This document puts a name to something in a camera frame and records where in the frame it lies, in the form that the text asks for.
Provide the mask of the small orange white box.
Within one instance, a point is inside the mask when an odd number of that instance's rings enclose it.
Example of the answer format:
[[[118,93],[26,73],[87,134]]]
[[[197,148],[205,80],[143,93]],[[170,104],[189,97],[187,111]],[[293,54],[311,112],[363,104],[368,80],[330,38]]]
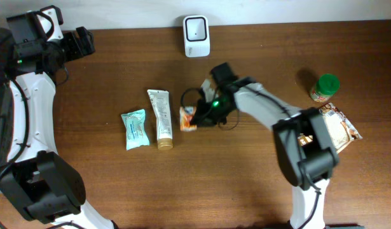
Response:
[[[180,107],[180,130],[182,132],[192,132],[197,129],[196,125],[190,124],[191,120],[194,118],[196,113],[196,108],[193,106]]]

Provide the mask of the white cream tube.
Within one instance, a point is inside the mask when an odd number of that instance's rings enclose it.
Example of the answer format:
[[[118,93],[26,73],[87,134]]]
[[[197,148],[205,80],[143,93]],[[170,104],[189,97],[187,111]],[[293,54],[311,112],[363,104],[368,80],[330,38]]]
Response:
[[[165,90],[147,90],[156,116],[157,145],[160,151],[174,147],[169,92]]]

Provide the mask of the teal wipes packet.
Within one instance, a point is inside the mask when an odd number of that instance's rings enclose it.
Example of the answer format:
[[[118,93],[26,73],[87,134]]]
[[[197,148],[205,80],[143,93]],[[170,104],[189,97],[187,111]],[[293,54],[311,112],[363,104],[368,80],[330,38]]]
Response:
[[[126,128],[126,150],[150,145],[144,128],[146,121],[144,109],[121,114],[121,118]]]

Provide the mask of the green round item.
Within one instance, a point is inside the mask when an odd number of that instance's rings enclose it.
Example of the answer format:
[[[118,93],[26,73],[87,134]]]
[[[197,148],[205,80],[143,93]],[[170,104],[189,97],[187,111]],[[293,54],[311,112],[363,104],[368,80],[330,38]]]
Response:
[[[310,97],[315,102],[328,101],[340,88],[340,81],[333,74],[324,74],[310,90]]]

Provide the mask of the beige brown snack bag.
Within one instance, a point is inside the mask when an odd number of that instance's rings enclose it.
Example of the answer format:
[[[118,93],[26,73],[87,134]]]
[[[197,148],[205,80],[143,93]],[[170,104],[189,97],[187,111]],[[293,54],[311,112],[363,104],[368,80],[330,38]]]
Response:
[[[318,109],[318,114],[322,115],[337,154],[354,140],[362,139],[346,115],[333,103],[329,102],[316,109]]]

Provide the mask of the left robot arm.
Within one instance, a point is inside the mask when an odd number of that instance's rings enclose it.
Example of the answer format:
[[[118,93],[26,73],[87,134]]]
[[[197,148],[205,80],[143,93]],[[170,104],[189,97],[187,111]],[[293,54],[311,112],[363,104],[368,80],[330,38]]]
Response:
[[[115,228],[87,201],[79,172],[58,154],[53,131],[56,72],[95,51],[84,27],[62,32],[48,6],[0,28],[0,192],[27,221],[49,228]]]

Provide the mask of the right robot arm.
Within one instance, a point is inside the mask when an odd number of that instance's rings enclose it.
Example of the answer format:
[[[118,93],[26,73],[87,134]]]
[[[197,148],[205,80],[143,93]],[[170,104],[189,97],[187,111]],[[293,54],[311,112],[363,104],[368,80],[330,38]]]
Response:
[[[232,111],[246,113],[271,130],[277,162],[292,186],[289,228],[325,228],[324,199],[339,162],[326,123],[317,108],[300,109],[269,93],[254,78],[239,78],[228,63],[211,70],[216,89],[202,97],[190,123],[225,124]]]

